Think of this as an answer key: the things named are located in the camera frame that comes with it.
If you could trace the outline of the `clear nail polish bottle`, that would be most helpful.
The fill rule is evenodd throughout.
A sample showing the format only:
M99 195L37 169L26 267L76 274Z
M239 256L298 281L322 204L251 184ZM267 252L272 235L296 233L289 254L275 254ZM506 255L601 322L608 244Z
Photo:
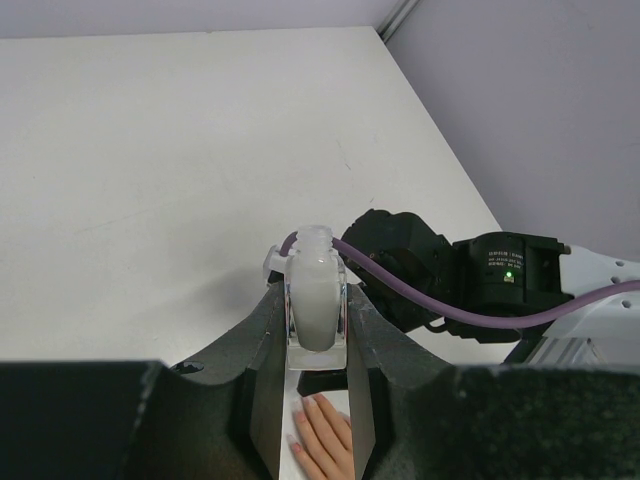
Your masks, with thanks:
M326 226L298 229L287 251L284 294L291 370L337 371L347 365L347 273Z

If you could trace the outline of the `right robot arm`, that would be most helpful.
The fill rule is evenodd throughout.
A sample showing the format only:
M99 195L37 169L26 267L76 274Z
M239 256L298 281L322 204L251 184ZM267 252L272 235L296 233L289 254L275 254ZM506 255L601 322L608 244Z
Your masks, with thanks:
M551 237L491 232L449 242L414 213L369 210L341 240L405 288L468 314L471 325L394 290L349 255L346 266L377 311L400 331L425 327L480 343L514 343L514 364L616 362L604 347L639 343L639 265Z

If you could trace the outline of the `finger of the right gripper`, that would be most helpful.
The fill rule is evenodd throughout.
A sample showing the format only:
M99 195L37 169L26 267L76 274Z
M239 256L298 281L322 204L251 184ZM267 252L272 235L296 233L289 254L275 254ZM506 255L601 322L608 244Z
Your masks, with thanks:
M302 372L297 384L299 395L347 389L348 381L345 372Z

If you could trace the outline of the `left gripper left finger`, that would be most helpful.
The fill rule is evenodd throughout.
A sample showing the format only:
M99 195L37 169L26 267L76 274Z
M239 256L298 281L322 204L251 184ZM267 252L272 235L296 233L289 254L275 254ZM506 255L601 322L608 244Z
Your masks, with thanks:
M186 360L5 362L5 479L274 479L285 305L251 314Z

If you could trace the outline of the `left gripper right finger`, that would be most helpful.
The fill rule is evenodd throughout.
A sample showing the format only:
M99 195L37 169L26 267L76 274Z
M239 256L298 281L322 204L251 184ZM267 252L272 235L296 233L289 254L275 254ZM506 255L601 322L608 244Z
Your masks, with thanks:
M348 290L360 479L635 479L639 372L451 365Z

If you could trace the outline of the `mannequin hand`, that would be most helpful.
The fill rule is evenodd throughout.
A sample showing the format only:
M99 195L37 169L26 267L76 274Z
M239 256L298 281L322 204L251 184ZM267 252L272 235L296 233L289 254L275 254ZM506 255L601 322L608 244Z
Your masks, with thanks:
M287 443L304 479L354 479L350 417L322 394L298 397L292 404L296 435Z

